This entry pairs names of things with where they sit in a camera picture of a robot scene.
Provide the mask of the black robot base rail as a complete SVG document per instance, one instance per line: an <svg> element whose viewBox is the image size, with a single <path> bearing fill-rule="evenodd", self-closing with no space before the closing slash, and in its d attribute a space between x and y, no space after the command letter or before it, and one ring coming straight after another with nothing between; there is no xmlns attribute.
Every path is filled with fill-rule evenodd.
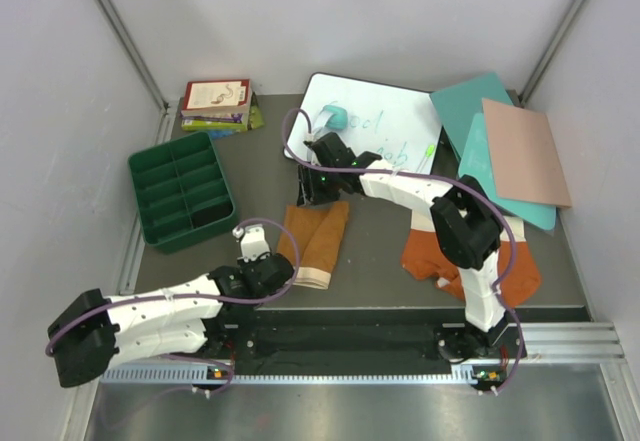
<svg viewBox="0 0 640 441"><path fill-rule="evenodd" d="M487 345L466 330L460 308L259 309L205 324L196 359L229 359L246 376L447 374L481 359L503 366L526 352L500 325Z"/></svg>

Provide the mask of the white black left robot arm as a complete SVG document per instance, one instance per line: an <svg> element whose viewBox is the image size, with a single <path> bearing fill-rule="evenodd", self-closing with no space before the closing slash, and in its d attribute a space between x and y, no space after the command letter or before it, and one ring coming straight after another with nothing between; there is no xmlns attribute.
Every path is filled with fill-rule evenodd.
<svg viewBox="0 0 640 441"><path fill-rule="evenodd" d="M46 354L63 388L84 385L132 361L163 355L211 359L230 344L229 325L289 287L281 254L221 266L188 282L131 295L80 294L50 324Z"/></svg>

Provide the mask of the black ribbed underwear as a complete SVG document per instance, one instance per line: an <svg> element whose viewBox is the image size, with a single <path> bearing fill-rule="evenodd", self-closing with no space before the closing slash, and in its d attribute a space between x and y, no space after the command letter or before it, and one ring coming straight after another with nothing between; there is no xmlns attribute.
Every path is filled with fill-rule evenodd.
<svg viewBox="0 0 640 441"><path fill-rule="evenodd" d="M191 221L194 228L199 228L221 222L229 217L232 213L232 204L229 202L225 202L194 211L191 214Z"/></svg>

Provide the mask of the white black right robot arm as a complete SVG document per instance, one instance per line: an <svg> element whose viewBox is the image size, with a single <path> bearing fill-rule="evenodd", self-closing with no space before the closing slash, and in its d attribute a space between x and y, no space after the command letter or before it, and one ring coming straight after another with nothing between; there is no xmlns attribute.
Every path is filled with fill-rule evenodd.
<svg viewBox="0 0 640 441"><path fill-rule="evenodd" d="M498 271L500 235L514 242L513 230L490 205L477 180L397 170L377 153L355 155L340 136L307 134L307 159L299 163L299 201L303 205L336 201L342 192L382 199L429 218L440 251L457 267L465 295L465 337L469 349L487 357L498 350L508 326L502 282L515 255Z"/></svg>

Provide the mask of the mustard brown underwear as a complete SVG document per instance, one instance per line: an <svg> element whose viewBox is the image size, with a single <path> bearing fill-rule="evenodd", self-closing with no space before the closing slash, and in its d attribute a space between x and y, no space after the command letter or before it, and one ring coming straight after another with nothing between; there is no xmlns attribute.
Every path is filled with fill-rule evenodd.
<svg viewBox="0 0 640 441"><path fill-rule="evenodd" d="M292 205L286 208L284 227L294 237L300 255L295 285L318 290L329 288L349 211L346 201L337 201L327 208Z"/></svg>

